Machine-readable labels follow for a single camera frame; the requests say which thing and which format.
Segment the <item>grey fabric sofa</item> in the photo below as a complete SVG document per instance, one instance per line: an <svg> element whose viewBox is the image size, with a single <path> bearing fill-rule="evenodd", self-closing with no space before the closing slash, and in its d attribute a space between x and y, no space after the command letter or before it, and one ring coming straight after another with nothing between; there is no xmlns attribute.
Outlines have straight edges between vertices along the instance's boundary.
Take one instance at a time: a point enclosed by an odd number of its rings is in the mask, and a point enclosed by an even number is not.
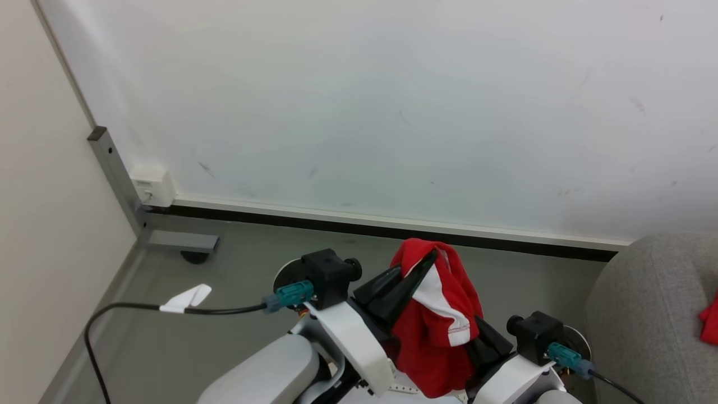
<svg viewBox="0 0 718 404"><path fill-rule="evenodd" d="M698 318L718 292L718 232L657 233L600 273L586 303L598 373L644 404L718 404L718 347Z"/></svg>

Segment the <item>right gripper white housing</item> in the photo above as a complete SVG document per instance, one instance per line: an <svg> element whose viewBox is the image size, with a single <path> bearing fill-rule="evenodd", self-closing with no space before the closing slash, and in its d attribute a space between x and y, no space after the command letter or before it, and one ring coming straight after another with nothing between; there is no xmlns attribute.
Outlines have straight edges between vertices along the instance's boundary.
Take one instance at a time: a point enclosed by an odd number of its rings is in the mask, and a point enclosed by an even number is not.
<svg viewBox="0 0 718 404"><path fill-rule="evenodd" d="M482 361L504 360L513 345L495 328L476 317L477 349ZM567 390L553 369L554 362L535 365L521 355L505 361L477 392L467 392L468 404L567 404Z"/></svg>

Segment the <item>red cloth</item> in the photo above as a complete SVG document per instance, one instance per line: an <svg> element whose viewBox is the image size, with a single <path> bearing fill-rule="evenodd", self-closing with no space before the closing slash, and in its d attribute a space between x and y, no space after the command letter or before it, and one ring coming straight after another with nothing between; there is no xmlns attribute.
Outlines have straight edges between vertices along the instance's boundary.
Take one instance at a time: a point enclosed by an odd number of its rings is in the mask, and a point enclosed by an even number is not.
<svg viewBox="0 0 718 404"><path fill-rule="evenodd" d="M698 318L702 322L700 340L718 347L718 291L711 304L700 312Z"/></svg>

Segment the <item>red and white garment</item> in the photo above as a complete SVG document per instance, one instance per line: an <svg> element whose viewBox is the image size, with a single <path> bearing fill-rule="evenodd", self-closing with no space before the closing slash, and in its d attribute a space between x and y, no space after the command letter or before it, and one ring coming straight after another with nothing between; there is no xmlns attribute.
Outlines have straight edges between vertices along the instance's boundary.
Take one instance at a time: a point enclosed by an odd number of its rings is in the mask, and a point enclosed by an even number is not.
<svg viewBox="0 0 718 404"><path fill-rule="evenodd" d="M402 276L415 273L421 259L436 253L423 280L392 333L400 341L395 366L405 373L424 396L436 398L458 393L475 372L466 343L480 334L477 319L483 317L476 289L457 252L439 241L405 240L392 259Z"/></svg>

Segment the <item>grey partition bottom rail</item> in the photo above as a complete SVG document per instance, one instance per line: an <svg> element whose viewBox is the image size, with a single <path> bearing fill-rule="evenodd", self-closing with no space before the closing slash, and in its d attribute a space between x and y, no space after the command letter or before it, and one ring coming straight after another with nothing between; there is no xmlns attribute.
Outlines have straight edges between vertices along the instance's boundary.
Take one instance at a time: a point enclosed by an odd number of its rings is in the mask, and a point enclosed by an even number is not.
<svg viewBox="0 0 718 404"><path fill-rule="evenodd" d="M134 246L97 305L97 310L113 302L144 300L143 295L153 278L141 273L147 254L147 248ZM128 335L133 316L130 310L112 310L95 320L90 328L91 347L105 383L110 382L111 368ZM83 329L39 404L106 404L88 355Z"/></svg>

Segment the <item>white wall outlet box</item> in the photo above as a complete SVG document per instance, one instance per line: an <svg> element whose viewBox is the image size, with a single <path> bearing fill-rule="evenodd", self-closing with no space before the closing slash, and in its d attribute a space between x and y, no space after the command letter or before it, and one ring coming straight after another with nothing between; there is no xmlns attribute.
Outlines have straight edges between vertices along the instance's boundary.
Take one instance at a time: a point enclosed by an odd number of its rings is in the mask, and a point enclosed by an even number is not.
<svg viewBox="0 0 718 404"><path fill-rule="evenodd" d="M165 166L137 164L129 177L143 205L166 208L173 204L177 193Z"/></svg>

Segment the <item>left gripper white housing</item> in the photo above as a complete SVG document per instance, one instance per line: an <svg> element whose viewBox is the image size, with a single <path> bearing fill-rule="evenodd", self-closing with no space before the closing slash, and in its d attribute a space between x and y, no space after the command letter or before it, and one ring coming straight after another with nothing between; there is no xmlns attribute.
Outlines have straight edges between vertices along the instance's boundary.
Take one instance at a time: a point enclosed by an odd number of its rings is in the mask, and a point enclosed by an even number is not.
<svg viewBox="0 0 718 404"><path fill-rule="evenodd" d="M352 299L367 306L367 312L377 322L392 327L413 299L436 258L438 253L431 250L407 274L402 274L400 265L388 268L358 287ZM348 302L340 302L327 309L317 309L306 302L306 307L375 396L386 393L394 382L392 366L361 314Z"/></svg>

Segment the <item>white and black baseboard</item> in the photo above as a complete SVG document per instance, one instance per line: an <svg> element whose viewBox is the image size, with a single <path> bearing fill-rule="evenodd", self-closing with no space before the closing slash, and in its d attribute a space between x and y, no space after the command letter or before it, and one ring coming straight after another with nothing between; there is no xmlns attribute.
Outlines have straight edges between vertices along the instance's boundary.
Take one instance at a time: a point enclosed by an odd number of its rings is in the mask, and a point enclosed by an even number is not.
<svg viewBox="0 0 718 404"><path fill-rule="evenodd" d="M629 245L628 241L602 240L585 236L554 235L461 223L377 217L377 215L351 214L333 210L300 209L189 196L179 196L169 207L152 209L152 212L170 217L258 223L275 227L377 236L393 240L422 238L441 241L448 245L583 259L598 263L607 263Z"/></svg>

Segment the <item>grey metal foot bar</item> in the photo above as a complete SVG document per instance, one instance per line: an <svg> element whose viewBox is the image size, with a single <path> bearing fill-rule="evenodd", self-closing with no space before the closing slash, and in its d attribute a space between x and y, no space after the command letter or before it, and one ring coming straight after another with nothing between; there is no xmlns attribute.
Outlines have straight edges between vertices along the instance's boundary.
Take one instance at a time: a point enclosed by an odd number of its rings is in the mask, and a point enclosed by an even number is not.
<svg viewBox="0 0 718 404"><path fill-rule="evenodd" d="M211 254L217 249L220 237L204 233L170 232L153 230L146 240L148 246L167 250L192 251L192 253Z"/></svg>

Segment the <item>grey metal frame post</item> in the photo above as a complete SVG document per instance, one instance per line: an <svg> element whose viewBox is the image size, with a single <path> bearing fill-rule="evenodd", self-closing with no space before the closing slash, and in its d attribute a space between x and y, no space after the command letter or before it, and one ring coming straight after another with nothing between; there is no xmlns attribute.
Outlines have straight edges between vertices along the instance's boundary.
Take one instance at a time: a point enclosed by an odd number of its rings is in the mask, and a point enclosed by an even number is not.
<svg viewBox="0 0 718 404"><path fill-rule="evenodd" d="M126 216L138 243L144 245L151 232L147 212L129 177L117 146L105 126L95 126L87 138L102 171Z"/></svg>

